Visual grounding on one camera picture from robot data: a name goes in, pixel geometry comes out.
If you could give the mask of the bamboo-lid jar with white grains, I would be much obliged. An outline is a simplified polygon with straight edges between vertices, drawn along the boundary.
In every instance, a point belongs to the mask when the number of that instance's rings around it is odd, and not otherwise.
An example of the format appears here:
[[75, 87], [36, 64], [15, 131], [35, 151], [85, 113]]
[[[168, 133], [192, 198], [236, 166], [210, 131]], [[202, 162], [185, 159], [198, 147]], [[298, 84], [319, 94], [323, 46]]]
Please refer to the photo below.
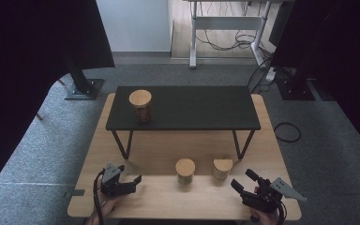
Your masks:
[[217, 180], [225, 180], [233, 168], [233, 161], [229, 158], [216, 158], [214, 161], [213, 176]]

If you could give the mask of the white desk frame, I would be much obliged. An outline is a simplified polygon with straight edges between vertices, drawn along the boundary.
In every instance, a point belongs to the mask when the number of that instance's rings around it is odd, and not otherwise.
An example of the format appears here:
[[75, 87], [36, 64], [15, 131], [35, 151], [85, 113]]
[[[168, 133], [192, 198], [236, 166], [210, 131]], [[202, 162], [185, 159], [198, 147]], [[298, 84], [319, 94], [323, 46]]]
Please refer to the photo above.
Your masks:
[[[189, 53], [189, 67], [197, 66], [197, 44], [196, 33], [198, 30], [250, 30], [256, 31], [257, 35], [250, 44], [251, 51], [260, 68], [266, 68], [263, 55], [259, 50], [259, 45], [263, 36], [263, 30], [268, 20], [268, 14], [273, 3], [293, 2], [294, 0], [184, 0], [190, 3], [191, 9], [191, 43]], [[265, 8], [262, 16], [241, 16], [241, 17], [218, 17], [218, 16], [199, 16], [197, 6], [202, 2], [264, 2]]]

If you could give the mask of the person's right hand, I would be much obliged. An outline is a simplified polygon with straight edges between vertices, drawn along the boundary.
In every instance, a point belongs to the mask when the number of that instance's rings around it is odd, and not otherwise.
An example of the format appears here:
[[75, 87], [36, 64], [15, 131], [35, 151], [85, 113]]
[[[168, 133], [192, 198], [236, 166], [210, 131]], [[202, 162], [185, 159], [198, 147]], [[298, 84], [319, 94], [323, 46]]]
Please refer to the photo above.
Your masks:
[[277, 225], [278, 220], [274, 214], [267, 214], [251, 208], [251, 221], [258, 225]]

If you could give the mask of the black stand with dark base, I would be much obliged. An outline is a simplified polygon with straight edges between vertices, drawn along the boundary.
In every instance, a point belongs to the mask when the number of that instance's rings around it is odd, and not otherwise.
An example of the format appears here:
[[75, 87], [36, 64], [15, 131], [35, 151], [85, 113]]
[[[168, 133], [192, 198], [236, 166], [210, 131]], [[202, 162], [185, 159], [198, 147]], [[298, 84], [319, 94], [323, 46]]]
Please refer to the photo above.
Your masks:
[[307, 85], [307, 79], [294, 68], [278, 68], [275, 82], [284, 100], [313, 101], [315, 97]]

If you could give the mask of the black stand with square base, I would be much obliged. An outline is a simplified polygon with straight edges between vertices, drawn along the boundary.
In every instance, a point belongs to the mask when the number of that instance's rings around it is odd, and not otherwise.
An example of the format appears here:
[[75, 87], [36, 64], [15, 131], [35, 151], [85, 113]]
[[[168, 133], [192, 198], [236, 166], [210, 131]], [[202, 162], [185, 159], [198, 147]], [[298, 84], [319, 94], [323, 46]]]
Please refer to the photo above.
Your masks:
[[66, 100], [95, 100], [104, 83], [103, 79], [87, 79], [83, 70], [70, 57], [66, 57], [66, 66], [73, 84], [67, 92]]

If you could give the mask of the person's left hand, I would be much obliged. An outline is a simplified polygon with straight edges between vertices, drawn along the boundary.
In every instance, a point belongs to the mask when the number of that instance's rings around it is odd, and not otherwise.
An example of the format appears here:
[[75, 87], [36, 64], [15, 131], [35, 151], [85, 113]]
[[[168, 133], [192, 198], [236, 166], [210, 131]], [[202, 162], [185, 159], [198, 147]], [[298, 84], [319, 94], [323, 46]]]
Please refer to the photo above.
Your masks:
[[98, 196], [99, 202], [101, 203], [101, 215], [103, 218], [107, 218], [109, 214], [113, 211], [114, 207], [117, 206], [121, 201], [123, 201], [127, 195], [117, 196], [117, 197], [107, 197], [104, 194]]

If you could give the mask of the bamboo-lid jar with brown contents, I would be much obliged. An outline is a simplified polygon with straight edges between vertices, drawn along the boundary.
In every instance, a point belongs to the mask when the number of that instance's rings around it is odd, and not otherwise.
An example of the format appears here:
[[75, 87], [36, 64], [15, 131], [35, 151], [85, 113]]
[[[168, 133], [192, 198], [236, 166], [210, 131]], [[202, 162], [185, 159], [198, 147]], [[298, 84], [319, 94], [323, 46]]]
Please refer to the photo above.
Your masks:
[[128, 100], [135, 110], [139, 123], [147, 123], [152, 119], [152, 94], [149, 91], [144, 89], [133, 91]]

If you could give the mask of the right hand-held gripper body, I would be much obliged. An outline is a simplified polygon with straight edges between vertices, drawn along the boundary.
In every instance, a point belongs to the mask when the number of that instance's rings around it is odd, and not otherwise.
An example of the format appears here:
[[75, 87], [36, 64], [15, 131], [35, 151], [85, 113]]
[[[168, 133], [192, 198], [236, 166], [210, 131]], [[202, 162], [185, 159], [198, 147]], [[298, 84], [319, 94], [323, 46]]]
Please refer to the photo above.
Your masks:
[[256, 193], [244, 190], [243, 193], [240, 194], [242, 204], [267, 214], [278, 212], [280, 215], [284, 215], [286, 209], [282, 202], [283, 197], [303, 202], [307, 200], [305, 196], [280, 177], [273, 182], [262, 178], [259, 178], [257, 181], [259, 187]]

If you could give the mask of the black curtain beside desk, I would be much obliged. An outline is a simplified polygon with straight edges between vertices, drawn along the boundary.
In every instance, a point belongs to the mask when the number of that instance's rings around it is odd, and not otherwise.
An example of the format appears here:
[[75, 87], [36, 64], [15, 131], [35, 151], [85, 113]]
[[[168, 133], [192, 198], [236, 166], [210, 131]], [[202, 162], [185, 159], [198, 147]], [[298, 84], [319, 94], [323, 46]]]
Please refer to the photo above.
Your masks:
[[360, 134], [360, 0], [293, 0], [272, 65], [318, 79]]

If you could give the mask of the white power strip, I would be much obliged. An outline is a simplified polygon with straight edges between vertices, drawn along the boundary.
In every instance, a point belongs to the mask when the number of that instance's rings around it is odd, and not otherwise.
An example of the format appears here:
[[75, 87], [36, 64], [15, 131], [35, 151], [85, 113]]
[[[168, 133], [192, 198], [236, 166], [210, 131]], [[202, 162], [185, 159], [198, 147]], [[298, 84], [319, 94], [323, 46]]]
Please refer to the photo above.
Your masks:
[[277, 73], [277, 69], [275, 67], [270, 67], [267, 74], [266, 74], [266, 80], [268, 82], [272, 82], [275, 79]]

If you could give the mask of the bamboo-lid jar with greenish contents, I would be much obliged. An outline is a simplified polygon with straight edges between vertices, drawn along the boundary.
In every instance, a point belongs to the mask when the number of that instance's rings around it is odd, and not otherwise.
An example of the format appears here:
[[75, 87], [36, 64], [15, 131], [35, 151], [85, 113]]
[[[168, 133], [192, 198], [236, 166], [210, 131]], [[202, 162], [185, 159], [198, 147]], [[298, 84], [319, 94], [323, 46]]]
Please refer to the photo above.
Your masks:
[[188, 185], [192, 182], [195, 173], [195, 163], [190, 158], [181, 158], [175, 165], [178, 182], [182, 185]]

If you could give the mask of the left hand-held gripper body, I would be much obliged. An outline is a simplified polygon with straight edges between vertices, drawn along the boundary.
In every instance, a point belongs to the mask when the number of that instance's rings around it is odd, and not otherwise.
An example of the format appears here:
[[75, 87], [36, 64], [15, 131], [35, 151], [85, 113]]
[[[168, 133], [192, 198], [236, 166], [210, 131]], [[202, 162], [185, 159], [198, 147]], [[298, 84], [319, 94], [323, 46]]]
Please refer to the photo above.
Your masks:
[[118, 166], [109, 162], [103, 173], [100, 190], [103, 194], [110, 197], [128, 195], [136, 191], [133, 181], [121, 183], [119, 181], [121, 172]]

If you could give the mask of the black shelf with hairpin legs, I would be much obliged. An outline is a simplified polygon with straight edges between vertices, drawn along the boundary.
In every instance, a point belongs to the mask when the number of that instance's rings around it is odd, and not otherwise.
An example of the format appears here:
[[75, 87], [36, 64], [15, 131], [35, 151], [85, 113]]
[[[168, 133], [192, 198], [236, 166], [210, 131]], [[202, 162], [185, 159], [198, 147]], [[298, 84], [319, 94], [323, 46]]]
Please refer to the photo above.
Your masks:
[[[152, 94], [152, 119], [139, 123], [128, 98], [136, 90]], [[131, 146], [123, 145], [120, 131], [247, 130], [245, 145], [235, 143], [242, 159], [254, 133], [261, 128], [251, 94], [245, 86], [119, 86], [114, 93], [106, 129], [114, 136], [124, 159]]]

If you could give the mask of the large black curtain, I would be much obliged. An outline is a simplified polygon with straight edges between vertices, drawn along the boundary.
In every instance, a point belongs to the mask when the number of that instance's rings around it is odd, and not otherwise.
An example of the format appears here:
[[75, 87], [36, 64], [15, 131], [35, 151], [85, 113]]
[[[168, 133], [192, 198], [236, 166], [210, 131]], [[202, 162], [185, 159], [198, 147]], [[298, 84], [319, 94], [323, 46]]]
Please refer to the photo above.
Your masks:
[[97, 0], [0, 0], [0, 172], [71, 67], [113, 67]]

